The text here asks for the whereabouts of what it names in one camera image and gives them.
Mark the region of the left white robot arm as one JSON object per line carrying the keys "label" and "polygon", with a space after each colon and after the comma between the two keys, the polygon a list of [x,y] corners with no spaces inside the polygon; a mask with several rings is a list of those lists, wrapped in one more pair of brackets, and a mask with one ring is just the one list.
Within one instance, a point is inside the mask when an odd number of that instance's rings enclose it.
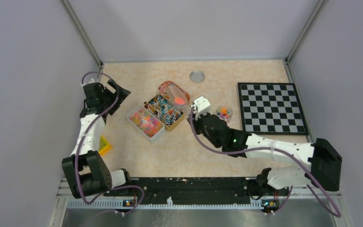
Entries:
{"label": "left white robot arm", "polygon": [[107,84],[115,91],[110,91],[93,79],[83,85],[86,98],[79,115],[79,136],[71,155],[61,163],[70,191],[76,199],[105,193],[112,188],[120,195],[128,195],[133,188],[128,171],[124,168],[110,171],[99,154],[107,116],[113,115],[130,94],[113,79],[108,80]]}

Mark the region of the clear plastic scoop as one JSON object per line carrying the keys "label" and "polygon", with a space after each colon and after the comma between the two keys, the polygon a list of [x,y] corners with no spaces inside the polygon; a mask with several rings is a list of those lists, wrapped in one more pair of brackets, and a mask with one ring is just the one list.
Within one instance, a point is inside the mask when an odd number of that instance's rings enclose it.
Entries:
{"label": "clear plastic scoop", "polygon": [[187,105],[185,94],[177,86],[168,86],[166,93],[169,96],[169,101],[177,108],[184,108]]}

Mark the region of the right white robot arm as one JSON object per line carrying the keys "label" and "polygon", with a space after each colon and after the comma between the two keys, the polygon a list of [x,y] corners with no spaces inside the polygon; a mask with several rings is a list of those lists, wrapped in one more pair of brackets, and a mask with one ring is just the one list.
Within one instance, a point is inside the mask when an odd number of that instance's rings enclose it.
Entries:
{"label": "right white robot arm", "polygon": [[287,186],[312,184],[328,192],[340,189],[342,156],[326,139],[314,143],[291,143],[264,138],[255,133],[230,128],[214,114],[187,118],[193,135],[203,135],[212,146],[200,139],[205,149],[221,155],[243,158],[268,159],[285,163],[283,168],[268,167],[257,176],[259,191],[271,195]]}

